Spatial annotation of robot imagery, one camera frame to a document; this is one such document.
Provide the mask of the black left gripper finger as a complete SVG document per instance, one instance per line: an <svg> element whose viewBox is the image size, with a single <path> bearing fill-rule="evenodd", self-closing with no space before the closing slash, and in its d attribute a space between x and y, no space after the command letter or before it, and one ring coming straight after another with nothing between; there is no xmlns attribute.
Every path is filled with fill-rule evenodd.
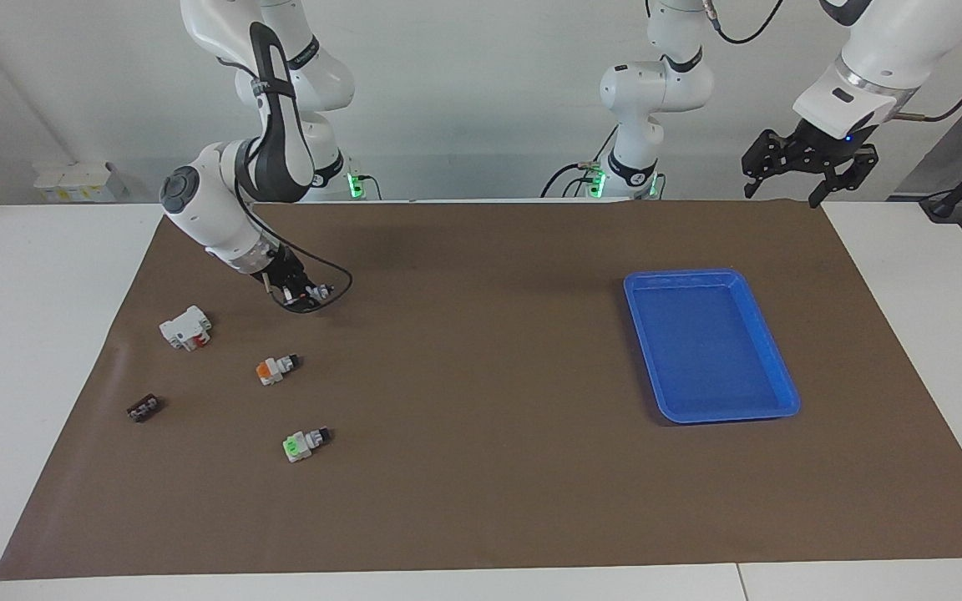
<svg viewBox="0 0 962 601"><path fill-rule="evenodd" d="M741 158L741 169L749 181L744 185L746 199L751 199L765 179L789 171L789 144L775 130L763 130Z"/></svg>
<svg viewBox="0 0 962 601"><path fill-rule="evenodd" d="M878 153L874 145L864 145L851 155L851 163L839 174L835 166L823 171L823 181L818 183L808 197L810 208L816 209L831 193L840 190L856 190L877 167Z"/></svg>

